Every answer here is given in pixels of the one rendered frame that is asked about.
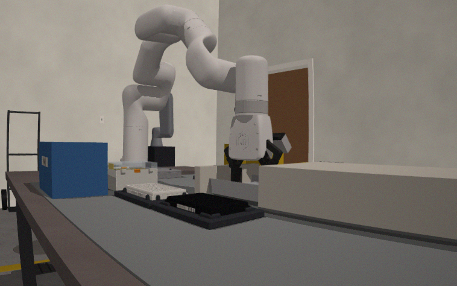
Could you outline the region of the blue box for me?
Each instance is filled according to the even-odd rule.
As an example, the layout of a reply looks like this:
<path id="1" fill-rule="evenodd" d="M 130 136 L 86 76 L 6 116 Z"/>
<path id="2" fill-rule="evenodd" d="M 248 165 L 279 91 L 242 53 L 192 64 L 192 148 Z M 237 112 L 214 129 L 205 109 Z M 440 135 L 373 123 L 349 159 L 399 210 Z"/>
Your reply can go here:
<path id="1" fill-rule="evenodd" d="M 39 183 L 52 199 L 108 195 L 108 143 L 39 142 Z"/>

